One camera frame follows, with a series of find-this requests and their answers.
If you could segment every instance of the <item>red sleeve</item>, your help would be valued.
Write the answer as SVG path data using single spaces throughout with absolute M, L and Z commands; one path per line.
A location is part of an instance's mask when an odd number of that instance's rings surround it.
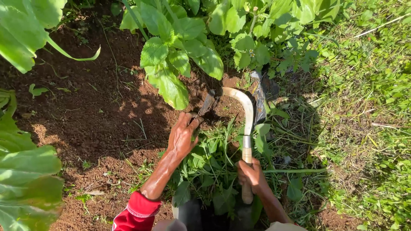
M 150 231 L 161 202 L 153 202 L 133 192 L 124 209 L 113 221 L 113 231 Z

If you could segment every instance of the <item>forearm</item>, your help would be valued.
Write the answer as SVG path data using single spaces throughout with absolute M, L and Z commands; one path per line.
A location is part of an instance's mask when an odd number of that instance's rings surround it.
M 181 160 L 178 158 L 177 153 L 167 150 L 163 158 L 158 162 L 154 172 L 141 187 L 141 194 L 149 200 L 158 201 L 167 182 L 170 180 L 171 175 L 180 162 Z
M 281 222 L 281 223 L 293 223 L 286 212 L 284 211 L 281 203 L 272 193 L 272 190 L 268 184 L 260 186 L 260 189 L 257 192 L 261 203 L 264 206 L 264 210 L 268 216 L 268 220 L 272 222 Z

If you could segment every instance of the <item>person's left hand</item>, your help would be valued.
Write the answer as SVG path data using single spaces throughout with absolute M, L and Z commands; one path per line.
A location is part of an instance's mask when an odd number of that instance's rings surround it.
M 167 153 L 173 152 L 178 159 L 182 160 L 198 143 L 199 137 L 195 137 L 194 141 L 192 141 L 192 136 L 194 130 L 204 119 L 197 117 L 190 123 L 191 118 L 196 115 L 196 113 L 180 113 L 177 123 L 171 129 Z

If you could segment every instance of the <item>person's right hand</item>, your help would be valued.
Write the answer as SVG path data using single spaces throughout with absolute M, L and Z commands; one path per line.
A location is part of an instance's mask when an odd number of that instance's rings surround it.
M 262 189 L 269 188 L 260 162 L 256 158 L 253 157 L 251 166 L 243 160 L 237 162 L 237 171 L 240 185 L 248 182 L 254 194 L 259 194 Z

